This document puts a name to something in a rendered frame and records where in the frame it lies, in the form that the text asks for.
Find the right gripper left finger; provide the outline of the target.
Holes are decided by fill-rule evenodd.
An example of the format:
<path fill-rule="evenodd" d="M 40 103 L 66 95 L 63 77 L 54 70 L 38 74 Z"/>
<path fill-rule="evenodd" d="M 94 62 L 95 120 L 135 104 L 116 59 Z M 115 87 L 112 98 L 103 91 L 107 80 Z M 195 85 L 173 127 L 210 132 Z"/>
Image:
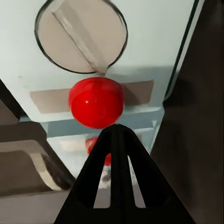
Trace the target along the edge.
<path fill-rule="evenodd" d="M 105 158 L 111 153 L 111 206 L 94 208 Z M 124 224 L 118 126 L 104 128 L 53 224 Z"/>

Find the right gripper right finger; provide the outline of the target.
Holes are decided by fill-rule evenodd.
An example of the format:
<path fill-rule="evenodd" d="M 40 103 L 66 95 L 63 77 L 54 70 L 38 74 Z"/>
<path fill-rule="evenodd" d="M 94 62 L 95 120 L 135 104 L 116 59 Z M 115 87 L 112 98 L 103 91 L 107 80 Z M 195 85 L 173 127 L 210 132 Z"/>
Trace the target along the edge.
<path fill-rule="evenodd" d="M 135 132 L 117 126 L 124 224 L 196 224 Z M 135 205 L 128 156 L 146 208 Z"/>

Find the microwave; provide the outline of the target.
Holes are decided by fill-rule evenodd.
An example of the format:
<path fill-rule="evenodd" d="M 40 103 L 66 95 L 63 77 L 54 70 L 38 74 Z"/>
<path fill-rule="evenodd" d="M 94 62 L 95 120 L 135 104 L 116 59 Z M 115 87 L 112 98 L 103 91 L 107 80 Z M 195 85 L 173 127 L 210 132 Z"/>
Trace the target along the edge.
<path fill-rule="evenodd" d="M 0 0 L 0 126 L 158 111 L 204 1 Z"/>

